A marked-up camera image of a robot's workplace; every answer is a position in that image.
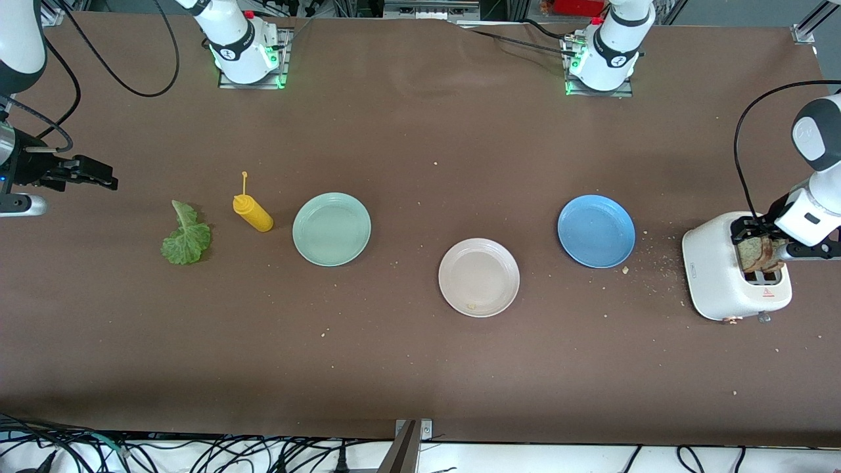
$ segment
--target mint green plate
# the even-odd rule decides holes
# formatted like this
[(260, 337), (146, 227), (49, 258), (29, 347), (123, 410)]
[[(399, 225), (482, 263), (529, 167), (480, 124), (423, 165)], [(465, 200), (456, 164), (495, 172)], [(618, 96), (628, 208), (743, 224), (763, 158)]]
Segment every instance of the mint green plate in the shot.
[(362, 202), (330, 192), (304, 204), (292, 225), (301, 256), (319, 266), (341, 266), (362, 253), (371, 237), (371, 216)]

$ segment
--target green lettuce leaf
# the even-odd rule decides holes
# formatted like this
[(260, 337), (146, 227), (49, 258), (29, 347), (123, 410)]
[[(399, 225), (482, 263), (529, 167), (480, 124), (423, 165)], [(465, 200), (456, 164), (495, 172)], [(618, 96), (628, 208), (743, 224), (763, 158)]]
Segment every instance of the green lettuce leaf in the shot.
[(195, 263), (210, 246), (210, 227), (198, 223), (193, 207), (177, 200), (172, 201), (172, 207), (178, 214), (178, 229), (164, 238), (161, 254), (172, 264)]

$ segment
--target yellow squeeze bottle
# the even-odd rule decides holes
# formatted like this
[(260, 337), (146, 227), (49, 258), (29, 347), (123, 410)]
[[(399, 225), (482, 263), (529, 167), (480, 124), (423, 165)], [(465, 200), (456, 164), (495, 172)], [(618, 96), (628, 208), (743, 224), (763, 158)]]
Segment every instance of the yellow squeeze bottle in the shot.
[(248, 173), (242, 172), (242, 194), (234, 196), (234, 212), (246, 219), (258, 231), (269, 231), (274, 226), (274, 220), (253, 197), (246, 194), (246, 178)]

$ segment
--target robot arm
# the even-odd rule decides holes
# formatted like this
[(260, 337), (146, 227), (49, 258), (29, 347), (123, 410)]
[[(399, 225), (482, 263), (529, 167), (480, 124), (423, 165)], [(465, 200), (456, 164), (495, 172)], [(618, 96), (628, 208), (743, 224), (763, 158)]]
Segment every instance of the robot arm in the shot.
[(774, 261), (841, 258), (830, 235), (841, 227), (841, 96), (812, 100), (795, 118), (791, 140), (814, 173), (777, 199), (761, 225), (742, 219), (733, 241), (768, 237), (780, 242)]
[[(10, 96), (32, 87), (46, 66), (40, 0), (0, 1), (0, 93)], [(95, 183), (117, 189), (112, 169), (89, 157), (57, 157), (38, 138), (13, 128), (0, 114), (0, 217), (41, 215), (39, 195), (13, 194), (12, 186), (43, 186), (63, 192), (66, 183)]]
[(569, 72), (594, 90), (619, 88), (633, 74), (639, 46), (655, 17), (653, 0), (611, 0), (604, 23), (582, 32), (585, 48)]
[(210, 41), (216, 66), (233, 82), (250, 84), (278, 68), (278, 27), (250, 15), (236, 0), (176, 0)]
[(815, 172), (795, 186), (772, 217), (787, 236), (815, 247), (841, 226), (841, 96), (818, 98), (803, 107), (791, 127), (791, 140)]
[(3, 0), (0, 4), (0, 93), (32, 87), (44, 72), (46, 47), (40, 0)]

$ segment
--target black cable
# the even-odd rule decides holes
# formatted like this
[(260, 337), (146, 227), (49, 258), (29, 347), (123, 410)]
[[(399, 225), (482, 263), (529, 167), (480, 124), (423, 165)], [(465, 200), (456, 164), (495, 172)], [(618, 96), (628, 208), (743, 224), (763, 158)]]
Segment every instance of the black cable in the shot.
[(528, 23), (531, 26), (537, 28), (544, 35), (546, 35), (550, 38), (554, 38), (556, 40), (562, 40), (563, 37), (564, 37), (564, 35), (559, 35), (557, 33), (553, 33), (552, 31), (549, 31), (548, 29), (543, 28), (543, 26), (541, 24), (539, 24), (537, 21), (534, 21), (533, 19), (528, 19), (528, 18), (518, 19), (517, 23)]
[(140, 468), (147, 471), (148, 473), (158, 473), (158, 469), (157, 469), (157, 466), (155, 466), (155, 462), (152, 461), (152, 458), (149, 456), (149, 454), (142, 447), (138, 447), (135, 444), (123, 444), (122, 446), (125, 447), (125, 449), (127, 449), (130, 454), (131, 454), (131, 450), (135, 449), (135, 450), (141, 452), (143, 454), (143, 456), (146, 457), (146, 461), (149, 462), (149, 466), (151, 466), (151, 469), (146, 468), (146, 465), (143, 465), (140, 462), (140, 460), (138, 460), (137, 457), (135, 457), (135, 454), (131, 454), (131, 459), (134, 460), (135, 463), (140, 466)]
[[(680, 456), (680, 452), (681, 452), (683, 449), (687, 449), (687, 450), (689, 450), (689, 453), (692, 455), (692, 458), (694, 458), (694, 459), (695, 459), (695, 463), (696, 463), (696, 464), (698, 464), (698, 471), (692, 470), (692, 469), (691, 469), (691, 468), (690, 468), (690, 467), (689, 467), (689, 466), (688, 466), (688, 465), (687, 465), (687, 464), (683, 461), (683, 457), (682, 457), (682, 456)], [(691, 473), (705, 473), (705, 472), (704, 472), (704, 466), (703, 466), (703, 465), (701, 465), (701, 461), (700, 461), (700, 460), (698, 460), (698, 455), (696, 455), (696, 454), (695, 454), (695, 451), (692, 449), (692, 447), (690, 447), (689, 445), (681, 445), (680, 447), (678, 447), (678, 448), (677, 448), (677, 450), (675, 451), (675, 453), (678, 455), (678, 461), (680, 462), (680, 464), (681, 464), (681, 465), (683, 465), (683, 467), (684, 467), (684, 468), (686, 468), (688, 471), (690, 471)]]
[(334, 468), (333, 471), (334, 473), (351, 473), (351, 469), (347, 467), (347, 448), (345, 448), (344, 439), (341, 441), (341, 448), (339, 448), (339, 459), (336, 461), (336, 468)]
[(738, 473), (738, 471), (742, 468), (742, 461), (744, 460), (744, 454), (748, 452), (748, 447), (742, 445), (739, 447), (742, 451), (738, 455), (738, 460), (736, 460), (736, 466), (733, 468), (733, 473)]
[(187, 445), (190, 445), (190, 444), (210, 445), (211, 443), (212, 442), (210, 442), (208, 440), (195, 439), (195, 440), (189, 440), (187, 442), (184, 442), (183, 444), (177, 444), (177, 445), (167, 446), (167, 447), (164, 447), (164, 446), (161, 446), (161, 445), (149, 444), (148, 442), (144, 442), (144, 443), (140, 443), (140, 444), (134, 444), (134, 445), (137, 445), (141, 448), (148, 447), (150, 449), (155, 449), (155, 450), (176, 450), (176, 449), (182, 449), (182, 448), (184, 448), (184, 447), (186, 447)]
[[(232, 437), (230, 439), (227, 439), (227, 440), (230, 441), (230, 444), (228, 444), (227, 447), (230, 448), (231, 446), (233, 446), (237, 442), (240, 442), (242, 437), (243, 436), (235, 436), (235, 437)], [(215, 454), (213, 453), (213, 450), (215, 448), (218, 448), (219, 446), (221, 446), (222, 443), (225, 440), (226, 440), (225, 438), (218, 438), (217, 440), (215, 440), (210, 445), (210, 447), (207, 450), (204, 451), (204, 453), (202, 453), (201, 455), (198, 456), (198, 458), (196, 459), (196, 462), (193, 463), (193, 466), (190, 468), (189, 473), (198, 473), (198, 472), (202, 471), (202, 468), (204, 468), (204, 471), (207, 471), (208, 466), (210, 466), (210, 461), (212, 461), (213, 458), (222, 454), (222, 452), (225, 451), (224, 449), (220, 448), (219, 452), (216, 452)], [(204, 462), (204, 466), (203, 467), (198, 467), (198, 464), (201, 463), (202, 458), (204, 458), (205, 455), (207, 455), (208, 459)]]
[(324, 456), (321, 457), (321, 460), (316, 461), (315, 465), (313, 465), (313, 467), (309, 469), (309, 473), (315, 473), (315, 469), (318, 468), (318, 465), (320, 465), (322, 461), (327, 460), (328, 456), (329, 455), (324, 454)]
[[(56, 59), (59, 61), (61, 67), (64, 67), (64, 71), (67, 73), (67, 76), (70, 78), (70, 80), (73, 81), (73, 90), (75, 94), (75, 97), (73, 98), (73, 105), (71, 105), (70, 108), (67, 109), (67, 111), (61, 116), (61, 118), (56, 120), (56, 125), (61, 125), (65, 122), (65, 120), (70, 118), (70, 115), (72, 115), (73, 112), (76, 111), (76, 107), (79, 106), (79, 102), (82, 101), (82, 88), (79, 86), (79, 80), (76, 78), (76, 74), (73, 73), (73, 70), (71, 70), (70, 66), (67, 64), (67, 61), (65, 61), (64, 58), (61, 57), (61, 54), (59, 54), (58, 50), (56, 50), (52, 43), (50, 43), (50, 40), (44, 38), (44, 42), (47, 44), (47, 49), (49, 49), (53, 56), (55, 56)], [(50, 128), (41, 131), (37, 136), (35, 136), (35, 138), (42, 140), (53, 130), (54, 128), (51, 126)]]
[(73, 139), (56, 122), (48, 119), (47, 117), (45, 117), (42, 113), (38, 112), (37, 110), (32, 109), (32, 108), (30, 108), (30, 107), (28, 107), (24, 104), (21, 104), (20, 102), (18, 102), (14, 98), (9, 97), (8, 95), (3, 95), (2, 93), (0, 93), (0, 98), (2, 98), (3, 100), (6, 100), (7, 102), (14, 105), (15, 107), (18, 107), (19, 109), (22, 109), (22, 110), (26, 111), (27, 113), (32, 114), (35, 118), (43, 121), (44, 123), (49, 125), (51, 128), (56, 129), (56, 131), (58, 131), (59, 134), (65, 139), (65, 141), (67, 141), (67, 144), (64, 145), (61, 148), (56, 148), (56, 150), (54, 152), (70, 151), (73, 148)]
[(750, 190), (748, 189), (748, 183), (744, 180), (744, 173), (742, 172), (742, 165), (739, 163), (738, 159), (738, 138), (739, 133), (742, 130), (742, 123), (744, 119), (748, 116), (748, 112), (759, 102), (761, 102), (764, 98), (773, 95), (775, 93), (781, 92), (783, 90), (795, 87), (801, 87), (806, 85), (841, 85), (841, 81), (834, 81), (834, 80), (817, 80), (817, 81), (800, 81), (800, 82), (791, 82), (787, 83), (786, 85), (781, 85), (777, 88), (772, 88), (766, 93), (758, 96), (753, 102), (748, 105), (747, 108), (742, 112), (742, 116), (739, 117), (738, 123), (736, 124), (736, 132), (733, 135), (733, 160), (736, 163), (736, 172), (738, 173), (738, 179), (742, 183), (742, 190), (744, 191), (744, 198), (748, 201), (748, 208), (750, 209), (750, 214), (754, 218), (754, 221), (757, 223), (759, 228), (765, 232), (766, 234), (770, 234), (771, 231), (768, 227), (765, 226), (759, 217), (757, 216), (756, 209), (754, 208), (754, 202), (750, 199)]
[(631, 458), (628, 459), (628, 463), (627, 463), (627, 465), (625, 465), (625, 470), (622, 470), (622, 473), (628, 473), (628, 471), (631, 471), (631, 466), (633, 466), (633, 461), (637, 459), (637, 455), (639, 455), (639, 451), (642, 450), (642, 449), (643, 449), (643, 446), (641, 444), (637, 445), (637, 449), (634, 450), (633, 453), (631, 454)]
[[(224, 471), (224, 470), (225, 470), (226, 468), (228, 468), (229, 466), (231, 466), (231, 465), (234, 465), (234, 464), (238, 463), (238, 462), (239, 462), (239, 460), (238, 460), (238, 459), (239, 459), (240, 457), (242, 457), (242, 456), (246, 455), (246, 454), (248, 454), (248, 455), (251, 455), (251, 454), (258, 454), (258, 453), (261, 453), (261, 452), (263, 452), (263, 451), (268, 451), (268, 452), (269, 452), (269, 455), (270, 455), (269, 465), (270, 465), (270, 464), (272, 463), (272, 461), (271, 461), (271, 454), (272, 454), (272, 453), (271, 453), (271, 451), (270, 451), (270, 448), (271, 448), (273, 445), (277, 444), (277, 443), (279, 442), (279, 440), (278, 440), (278, 442), (275, 442), (275, 444), (272, 444), (272, 446), (268, 445), (268, 444), (267, 444), (267, 442), (268, 442), (268, 441), (270, 441), (270, 440), (275, 440), (275, 439), (277, 439), (277, 438), (280, 438), (280, 437), (262, 438), (261, 440), (257, 441), (256, 443), (254, 443), (252, 446), (248, 447), (247, 449), (244, 449), (244, 450), (242, 450), (240, 453), (233, 455), (233, 458), (231, 458), (231, 459), (228, 461), (228, 463), (226, 463), (226, 464), (222, 465), (221, 467), (217, 468), (217, 469), (216, 469), (216, 471), (215, 471), (214, 473), (221, 473), (222, 471)], [(260, 445), (262, 445), (263, 449), (251, 451), (252, 449), (255, 449), (256, 447), (258, 447), (258, 446), (260, 446)]]
[(674, 12), (674, 15), (670, 15), (672, 18), (669, 19), (669, 26), (673, 25), (678, 16), (683, 13), (683, 9), (686, 7), (687, 3), (689, 3), (689, 0), (684, 0), (684, 2), (679, 5), (678, 11)]
[(181, 55), (178, 52), (178, 43), (175, 40), (175, 33), (172, 32), (172, 26), (169, 24), (169, 19), (167, 19), (167, 15), (165, 13), (163, 13), (163, 8), (161, 8), (161, 4), (158, 2), (158, 0), (152, 0), (152, 2), (155, 3), (155, 6), (157, 7), (158, 13), (161, 14), (161, 17), (163, 18), (163, 22), (167, 26), (167, 31), (169, 32), (169, 37), (170, 37), (170, 39), (172, 39), (172, 48), (175, 50), (175, 71), (172, 73), (172, 79), (170, 79), (169, 83), (163, 89), (159, 90), (158, 92), (154, 92), (154, 93), (142, 93), (142, 92), (139, 92), (137, 90), (134, 90), (129, 84), (123, 82), (123, 79), (120, 79), (119, 76), (117, 76), (117, 74), (114, 73), (114, 71), (111, 69), (111, 67), (108, 65), (108, 63), (105, 62), (102, 55), (99, 54), (99, 51), (97, 51), (97, 49), (95, 47), (93, 47), (93, 44), (87, 38), (87, 35), (85, 35), (85, 32), (82, 31), (82, 28), (79, 26), (79, 23), (77, 23), (75, 18), (73, 18), (73, 14), (71, 13), (72, 8), (67, 6), (67, 3), (65, 2), (65, 0), (59, 0), (59, 3), (64, 8), (64, 11), (65, 11), (67, 17), (70, 19), (70, 22), (73, 23), (73, 27), (76, 28), (76, 31), (79, 33), (79, 35), (82, 37), (82, 39), (87, 44), (87, 47), (90, 48), (91, 52), (93, 52), (93, 55), (97, 57), (97, 59), (103, 65), (105, 70), (108, 71), (108, 74), (110, 74), (111, 77), (113, 77), (114, 80), (117, 81), (117, 83), (119, 83), (119, 85), (123, 86), (124, 89), (128, 90), (129, 92), (133, 93), (134, 95), (138, 95), (140, 97), (146, 97), (146, 98), (160, 97), (164, 93), (169, 92), (169, 89), (171, 89), (172, 86), (175, 85), (175, 81), (176, 81), (176, 79), (178, 79), (178, 73), (181, 70)]
[(91, 466), (85, 461), (85, 459), (81, 455), (79, 455), (66, 442), (64, 442), (62, 440), (59, 440), (58, 438), (54, 437), (51, 433), (47, 433), (45, 431), (36, 431), (33, 428), (31, 428), (24, 421), (21, 421), (20, 419), (9, 416), (8, 414), (3, 414), (3, 416), (8, 418), (8, 419), (11, 419), (14, 422), (16, 422), (21, 428), (23, 428), (24, 430), (32, 433), (34, 436), (42, 438), (43, 440), (51, 442), (54, 445), (58, 445), (59, 447), (64, 449), (76, 461), (76, 466), (77, 466), (77, 468), (79, 469), (80, 472), (82, 471), (82, 467), (84, 467), (84, 469), (85, 469), (85, 471), (87, 471), (87, 473), (94, 473), (93, 468), (91, 468)]
[[(371, 442), (379, 442), (379, 440), (357, 440), (355, 442), (349, 442), (349, 443), (345, 444), (344, 446), (345, 447), (351, 447), (353, 445), (368, 444), (368, 443), (371, 443)], [(335, 452), (336, 450), (338, 450), (340, 448), (341, 447), (332, 447), (332, 448), (329, 448), (329, 449), (327, 449), (327, 450), (325, 450), (325, 451), (323, 451), (323, 452), (321, 452), (317, 455), (314, 455), (311, 458), (308, 458), (307, 460), (304, 460), (303, 462), (301, 462), (300, 465), (294, 467), (292, 470), (289, 471), (289, 473), (295, 473), (295, 471), (300, 470), (301, 468), (304, 467), (304, 465), (308, 464), (310, 461), (313, 461), (313, 460), (315, 460), (319, 457), (322, 457), (321, 460), (319, 461), (319, 463), (321, 463), (321, 461), (324, 461), (324, 458), (326, 458), (327, 455)]]
[(24, 440), (19, 440), (19, 441), (18, 441), (15, 445), (12, 445), (11, 447), (9, 447), (9, 448), (5, 449), (4, 451), (0, 452), (0, 458), (2, 458), (5, 454), (7, 454), (7, 453), (11, 452), (12, 450), (16, 449), (17, 447), (19, 447), (19, 446), (21, 446), (21, 445), (26, 445), (26, 444), (28, 444), (28, 443), (29, 443), (29, 442), (31, 442), (32, 440), (33, 440), (33, 439), (31, 439), (31, 438), (26, 438), (26, 439), (24, 439)]
[(524, 46), (528, 46), (530, 48), (534, 48), (534, 49), (537, 49), (537, 50), (546, 50), (546, 51), (549, 51), (549, 52), (554, 52), (554, 53), (557, 53), (561, 56), (575, 56), (575, 53), (572, 52), (571, 50), (560, 50), (560, 49), (556, 49), (556, 48), (550, 48), (550, 47), (544, 46), (544, 45), (536, 45), (534, 43), (515, 40), (514, 38), (508, 38), (506, 36), (494, 35), (493, 33), (485, 33), (484, 31), (477, 31), (475, 29), (471, 29), (470, 31), (473, 31), (477, 35), (488, 36), (488, 37), (494, 38), (496, 40), (508, 41), (509, 43), (514, 43), (516, 45), (524, 45)]

